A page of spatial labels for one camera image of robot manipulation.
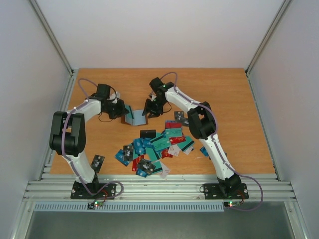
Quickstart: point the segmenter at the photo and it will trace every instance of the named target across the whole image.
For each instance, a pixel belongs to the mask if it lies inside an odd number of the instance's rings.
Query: gray wall
[[[72,67],[247,67],[283,0],[38,0]]]
[[[319,237],[319,1],[294,0],[251,73],[284,180]]]
[[[48,145],[68,73],[27,0],[0,7],[0,238],[9,238]]]

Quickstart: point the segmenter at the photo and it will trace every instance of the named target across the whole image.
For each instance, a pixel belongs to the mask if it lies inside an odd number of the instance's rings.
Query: purple cable
[[[83,91],[83,93],[88,97],[87,93],[85,92],[85,90],[82,88],[82,86],[81,86],[81,84],[80,84],[80,80],[85,80],[85,81],[91,82],[91,83],[92,83],[93,85],[95,85],[95,86],[97,86],[97,85],[96,85],[94,82],[92,82],[92,81],[90,81],[90,80],[88,80],[88,79],[81,78],[81,79],[78,80],[79,87],[81,88],[81,90]],[[76,107],[75,109],[72,109],[72,110],[69,112],[69,114],[67,115],[66,119],[65,119],[65,123],[64,123],[64,126],[63,126],[63,131],[62,131],[62,140],[61,140],[61,151],[62,151],[62,155],[63,155],[64,158],[66,158],[66,159],[70,162],[70,166],[71,166],[73,172],[74,172],[75,175],[79,178],[80,182],[83,184],[83,187],[86,189],[86,191],[87,191],[90,195],[92,195],[92,196],[97,195],[99,192],[101,192],[101,191],[103,190],[103,188],[105,188],[106,186],[108,186],[108,185],[111,184],[111,183],[117,183],[117,184],[119,184],[119,185],[121,186],[120,192],[119,192],[118,194],[114,195],[114,196],[107,197],[107,199],[112,199],[112,198],[115,198],[115,197],[117,197],[117,196],[119,196],[119,195],[121,195],[121,194],[123,193],[124,186],[123,186],[123,184],[122,184],[121,182],[119,182],[119,181],[111,181],[111,182],[108,182],[108,183],[104,184],[104,185],[98,190],[97,193],[92,193],[92,192],[88,189],[88,187],[86,186],[86,183],[84,182],[84,180],[82,179],[82,177],[80,176],[80,174],[78,173],[78,171],[76,170],[73,161],[72,161],[68,156],[66,156],[66,154],[65,154],[65,145],[64,145],[64,143],[65,143],[65,134],[66,134],[66,128],[67,128],[68,122],[69,122],[69,120],[70,120],[70,117],[71,117],[71,115],[72,115],[76,110],[79,110],[79,109],[83,108],[83,107],[86,106],[87,104],[88,104],[88,102],[85,101],[85,102],[83,102],[82,104],[80,104],[78,107]]]
[[[194,105],[196,105],[196,106],[203,107],[203,108],[207,109],[207,110],[211,113],[211,115],[213,116],[213,118],[214,118],[214,120],[215,120],[215,124],[216,124],[216,130],[215,130],[215,132],[211,135],[212,140],[214,141],[213,136],[214,136],[215,134],[217,134],[217,131],[218,131],[218,128],[219,128],[219,127],[218,127],[218,123],[217,123],[217,119],[216,119],[216,116],[215,116],[214,112],[213,112],[210,108],[208,108],[208,107],[206,107],[206,106],[204,106],[204,105],[202,105],[202,104],[198,104],[198,103],[196,103],[196,102],[192,102],[192,100],[190,100],[188,97],[184,96],[183,94],[181,94],[180,92],[178,92],[178,91],[176,90],[176,85],[177,85],[177,80],[178,80],[177,72],[174,72],[174,71],[168,72],[168,73],[164,74],[160,79],[163,79],[165,76],[167,76],[167,75],[169,75],[169,74],[175,74],[174,91],[175,91],[177,94],[179,94],[180,96],[182,96],[182,97],[183,97],[185,100],[187,100],[188,102],[190,102],[190,103],[192,103],[192,104],[194,104]],[[240,177],[242,177],[242,178],[249,178],[249,179],[255,181],[255,182],[257,183],[258,187],[260,188],[261,199],[260,199],[259,204],[258,204],[256,207],[254,207],[254,208],[252,208],[252,209],[240,209],[240,208],[231,207],[230,209],[234,209],[234,210],[238,210],[238,211],[245,211],[245,212],[251,212],[251,211],[254,211],[254,210],[258,209],[258,208],[262,205],[262,203],[263,203],[263,201],[264,201],[264,191],[263,191],[263,189],[262,189],[260,183],[259,183],[255,178],[250,177],[250,176],[246,176],[246,175],[242,175],[242,174],[238,173],[235,169],[233,169],[233,168],[226,162],[226,160],[224,159],[224,157],[223,157],[222,153],[220,152],[220,150],[219,150],[219,148],[218,148],[218,146],[217,146],[217,143],[216,143],[215,141],[214,141],[214,144],[215,144],[215,147],[217,148],[217,151],[218,151],[219,156],[221,157],[223,163],[227,166],[227,168],[229,168],[232,172],[236,173],[238,176],[240,176]]]

